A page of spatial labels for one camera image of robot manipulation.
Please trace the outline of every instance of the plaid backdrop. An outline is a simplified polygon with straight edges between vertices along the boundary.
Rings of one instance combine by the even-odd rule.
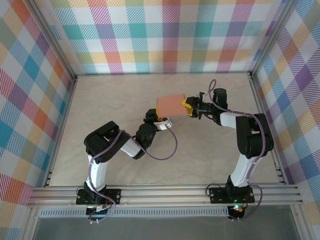
[[[23,0],[0,1],[0,240],[18,238],[71,81]]]
[[[320,239],[320,0],[300,0],[257,83],[289,182]]]
[[[122,74],[246,72],[285,0],[37,2],[77,73]]]

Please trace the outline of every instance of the colorful checkered fabric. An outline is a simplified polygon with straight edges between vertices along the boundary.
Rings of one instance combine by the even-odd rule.
[[[246,72],[281,5],[281,0],[37,2],[78,74]]]
[[[285,173],[320,239],[320,1],[300,0],[257,84]]]
[[[0,240],[15,240],[40,187],[71,81],[23,0],[0,1]]]

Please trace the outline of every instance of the robotic arm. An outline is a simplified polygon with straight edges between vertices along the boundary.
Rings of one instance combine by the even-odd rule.
[[[240,156],[235,170],[228,177],[225,187],[209,189],[211,196],[213,196],[210,197],[210,202],[213,204],[221,203],[222,200],[223,203],[243,203],[243,200],[246,199],[247,203],[253,203],[255,202],[255,199],[253,197],[253,190],[248,185],[247,175],[252,164],[254,164],[255,157],[259,156],[263,149],[263,136],[260,132],[258,123],[251,116],[225,112],[217,108],[213,103],[203,102],[203,98],[204,93],[200,92],[198,96],[188,97],[183,101],[182,104],[189,109],[188,116],[198,118],[200,120],[202,115],[204,115],[208,119],[213,120],[219,126],[236,129],[237,146],[240,151]],[[227,91],[223,88],[214,89],[213,101],[219,107],[228,109]],[[268,151],[273,149],[274,141],[266,116],[262,113],[255,114],[255,116],[261,123],[264,131],[265,151],[262,156],[265,156]],[[112,189],[108,190],[106,188],[105,177],[108,161],[119,150],[124,151],[134,159],[139,159],[145,154],[141,148],[144,150],[149,148],[158,131],[165,130],[172,126],[169,118],[158,118],[156,109],[150,109],[146,113],[143,121],[144,123],[139,127],[134,139],[128,133],[123,131],[109,151],[94,159],[93,165],[90,169],[91,179],[87,179],[84,183],[85,191],[82,191],[82,196],[80,196],[80,199],[87,200],[86,204],[90,203],[100,205],[106,203],[106,200],[97,194],[95,190],[106,196],[117,194],[116,192],[113,192]],[[93,156],[108,148],[115,141],[119,132],[119,126],[113,121],[110,121],[90,133],[84,140],[85,150],[88,154],[89,161],[91,161]],[[90,185],[90,181],[92,182],[95,190]]]

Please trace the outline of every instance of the plaid wall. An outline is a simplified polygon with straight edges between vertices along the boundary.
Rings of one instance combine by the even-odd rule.
[[[17,239],[71,81],[23,0],[0,1],[0,240]]]
[[[78,74],[122,74],[247,72],[285,0],[37,2]]]
[[[289,182],[320,239],[320,1],[300,0],[258,73]]]

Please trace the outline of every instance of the ventilation grille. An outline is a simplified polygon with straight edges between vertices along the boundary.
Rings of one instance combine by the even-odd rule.
[[[225,217],[228,208],[223,206],[207,207],[124,207],[115,209],[112,217]],[[86,217],[85,208],[43,208],[41,218],[76,218]]]

